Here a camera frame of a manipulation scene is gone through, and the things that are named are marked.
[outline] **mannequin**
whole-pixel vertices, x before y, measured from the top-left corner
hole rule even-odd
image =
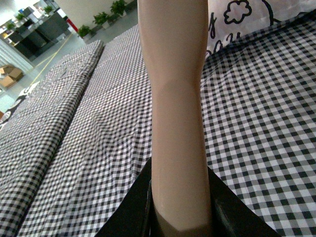
[[[207,0],[138,0],[153,95],[152,236],[210,236],[210,192],[200,107]]]

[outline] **checkered tablecloth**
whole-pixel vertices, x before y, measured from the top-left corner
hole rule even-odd
[[[15,236],[73,118],[102,50],[97,41],[60,61],[1,123],[0,236]]]
[[[240,38],[201,79],[209,167],[288,237],[316,235],[315,13]],[[151,157],[151,115],[134,27],[106,45],[19,236],[95,235]]]
[[[316,11],[208,58],[201,98],[208,166],[281,236],[316,236]]]

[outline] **floor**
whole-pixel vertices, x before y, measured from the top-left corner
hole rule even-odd
[[[62,57],[73,51],[85,46],[87,43],[95,40],[102,40],[104,44],[110,42],[115,37],[127,31],[138,23],[137,9],[127,13],[127,15],[107,29],[100,29],[97,34],[86,43],[77,35],[77,33],[69,28],[70,34],[64,36],[62,40],[53,45],[49,50],[36,58],[32,63],[35,66],[31,71],[25,72],[25,75],[14,86],[5,90],[0,94],[0,111],[5,112],[9,109],[19,93],[30,86],[31,83],[41,81],[50,68],[58,62]]]

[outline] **white wall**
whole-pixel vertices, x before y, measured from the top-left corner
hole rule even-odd
[[[115,0],[55,0],[69,19],[79,28],[82,25],[91,28],[96,25],[92,22],[93,16],[104,11],[111,13],[111,5]]]
[[[0,0],[0,25],[12,19],[21,8],[27,8],[39,0]]]

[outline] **cloud print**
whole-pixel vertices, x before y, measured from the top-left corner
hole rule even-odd
[[[224,21],[226,24],[240,24],[251,12],[248,0],[234,0],[228,4],[227,10],[224,12]]]

